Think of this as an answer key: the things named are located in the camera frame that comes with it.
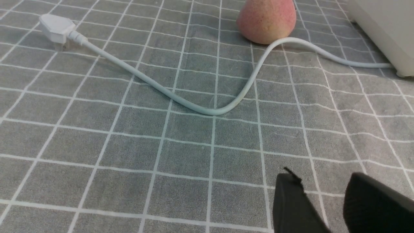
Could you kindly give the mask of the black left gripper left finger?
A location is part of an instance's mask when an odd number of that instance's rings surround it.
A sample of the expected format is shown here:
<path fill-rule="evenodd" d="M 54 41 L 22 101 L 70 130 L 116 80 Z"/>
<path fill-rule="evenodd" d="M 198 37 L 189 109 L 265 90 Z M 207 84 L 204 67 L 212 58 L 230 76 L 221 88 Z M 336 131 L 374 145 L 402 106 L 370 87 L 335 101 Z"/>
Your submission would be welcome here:
<path fill-rule="evenodd" d="M 273 224 L 275 233 L 330 233 L 304 192 L 302 179 L 289 168 L 277 175 Z"/>

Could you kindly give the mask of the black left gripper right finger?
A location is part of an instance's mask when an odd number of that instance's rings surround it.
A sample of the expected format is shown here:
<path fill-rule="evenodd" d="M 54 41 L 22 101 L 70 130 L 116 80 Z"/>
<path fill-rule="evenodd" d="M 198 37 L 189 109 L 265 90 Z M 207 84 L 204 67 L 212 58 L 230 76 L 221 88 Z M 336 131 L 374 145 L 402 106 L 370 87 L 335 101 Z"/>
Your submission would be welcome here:
<path fill-rule="evenodd" d="M 361 173 L 354 172 L 346 187 L 343 218 L 350 233 L 412 233 L 412 199 Z"/>

